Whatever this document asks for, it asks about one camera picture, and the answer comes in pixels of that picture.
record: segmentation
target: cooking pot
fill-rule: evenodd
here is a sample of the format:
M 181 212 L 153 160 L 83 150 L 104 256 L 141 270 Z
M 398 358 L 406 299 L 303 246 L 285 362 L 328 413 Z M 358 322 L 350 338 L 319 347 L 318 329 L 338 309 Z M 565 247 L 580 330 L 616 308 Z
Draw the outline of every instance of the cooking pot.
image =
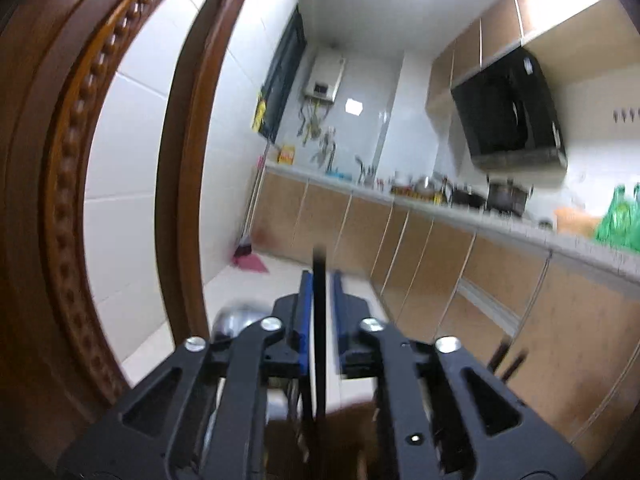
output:
M 414 183 L 414 191 L 421 197 L 427 200 L 432 200 L 437 190 L 432 178 L 429 178 L 428 176 L 421 176 Z
M 452 204 L 466 205 L 474 209 L 484 209 L 486 198 L 473 192 L 469 186 L 463 186 L 453 188 L 450 201 Z
M 495 209 L 503 213 L 511 213 L 521 217 L 527 205 L 527 199 L 533 194 L 513 183 L 510 178 L 507 182 L 491 181 L 487 175 L 486 182 L 489 185 L 489 196 L 486 199 L 486 208 Z
M 220 309 L 213 321 L 211 340 L 235 338 L 249 325 L 269 316 L 271 307 L 268 304 L 253 301 L 239 301 Z

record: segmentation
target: faucet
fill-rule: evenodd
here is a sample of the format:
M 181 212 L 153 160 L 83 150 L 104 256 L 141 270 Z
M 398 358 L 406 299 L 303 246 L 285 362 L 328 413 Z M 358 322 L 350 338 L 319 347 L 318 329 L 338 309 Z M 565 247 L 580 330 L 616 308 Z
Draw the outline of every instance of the faucet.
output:
M 362 159 L 356 155 L 356 162 L 360 165 L 360 176 L 358 177 L 358 184 L 362 184 L 365 174 L 367 173 L 364 169 L 364 162 Z
M 331 173 L 334 170 L 334 158 L 335 158 L 335 141 L 331 148 L 331 155 L 329 155 L 329 163 L 326 165 L 325 173 Z

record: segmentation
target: lower cabinet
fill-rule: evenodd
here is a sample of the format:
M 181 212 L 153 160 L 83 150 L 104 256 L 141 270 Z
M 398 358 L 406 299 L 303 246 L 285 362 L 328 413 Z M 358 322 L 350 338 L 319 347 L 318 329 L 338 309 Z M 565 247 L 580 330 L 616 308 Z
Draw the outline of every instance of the lower cabinet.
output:
M 304 182 L 265 173 L 251 228 L 252 244 L 257 250 L 290 256 L 305 187 Z
M 393 206 L 385 237 L 382 240 L 382 245 L 380 245 L 378 260 L 371 273 L 371 283 L 378 292 L 382 291 L 382 287 L 385 285 L 386 276 L 396 254 L 396 248 L 400 242 L 408 214 L 409 210 L 407 208 Z
M 456 294 L 442 319 L 437 337 L 454 335 L 481 363 L 488 364 L 506 336 L 493 320 L 461 294 Z
M 431 219 L 420 213 L 411 211 L 404 228 L 404 234 L 398 245 L 396 258 L 386 280 L 382 298 L 393 319 L 397 319 L 404 303 L 404 298 L 414 279 L 420 263 L 422 250 L 431 229 Z
M 430 342 L 456 286 L 473 235 L 433 222 L 414 282 L 396 317 L 405 336 Z
M 545 265 L 546 254 L 532 254 L 476 237 L 464 278 L 485 291 L 516 316 L 523 316 Z
M 574 439 L 575 448 L 593 466 L 609 449 L 640 402 L 640 359 L 635 358 L 604 410 L 593 423 Z
M 334 254 L 334 267 L 369 279 L 391 205 L 352 197 Z
M 573 440 L 620 378 L 639 340 L 640 303 L 552 261 L 502 369 L 527 349 L 510 388 Z M 617 406 L 630 409 L 624 399 Z M 616 408 L 601 416 L 609 417 L 604 425 L 620 421 Z M 582 448 L 592 449 L 591 458 L 597 445 L 586 438 Z
M 331 267 L 348 205 L 348 194 L 309 184 L 291 242 L 290 256 L 310 264 L 314 248 L 320 246 L 326 251 L 326 262 Z

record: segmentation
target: wooden door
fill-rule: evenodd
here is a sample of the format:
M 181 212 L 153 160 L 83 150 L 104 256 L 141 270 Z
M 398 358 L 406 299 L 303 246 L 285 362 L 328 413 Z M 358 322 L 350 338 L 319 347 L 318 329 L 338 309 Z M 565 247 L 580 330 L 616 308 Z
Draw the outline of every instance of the wooden door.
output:
M 0 418 L 50 467 L 128 389 L 87 280 L 84 181 L 116 67 L 161 1 L 19 0 L 2 22 Z M 199 186 L 213 95 L 243 1 L 206 0 L 165 117 L 156 252 L 178 343 L 208 333 Z

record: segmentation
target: black rod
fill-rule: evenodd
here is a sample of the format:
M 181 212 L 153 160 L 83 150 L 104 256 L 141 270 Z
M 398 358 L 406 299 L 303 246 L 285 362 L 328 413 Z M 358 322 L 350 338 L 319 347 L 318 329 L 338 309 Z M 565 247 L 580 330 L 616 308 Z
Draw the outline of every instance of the black rod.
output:
M 314 249 L 314 354 L 316 368 L 316 420 L 326 411 L 326 256 Z
M 514 373 L 516 373 L 516 370 L 518 368 L 520 368 L 520 365 L 524 362 L 524 359 L 527 358 L 528 354 L 529 354 L 529 351 L 527 351 L 527 350 L 523 350 L 522 352 L 520 352 L 518 354 L 518 357 L 516 357 L 515 361 L 513 363 L 511 363 L 511 366 L 509 366 L 509 368 L 507 368 L 505 373 L 500 378 L 503 383 L 506 383 L 509 379 L 511 379 L 511 376 Z
M 502 361 L 504 361 L 504 358 L 507 357 L 509 348 L 511 348 L 511 341 L 512 339 L 510 337 L 505 337 L 502 341 L 500 341 L 500 346 L 498 346 L 494 356 L 491 357 L 489 364 L 486 366 L 492 374 L 495 374 L 498 366 L 500 366 L 500 364 L 502 364 Z

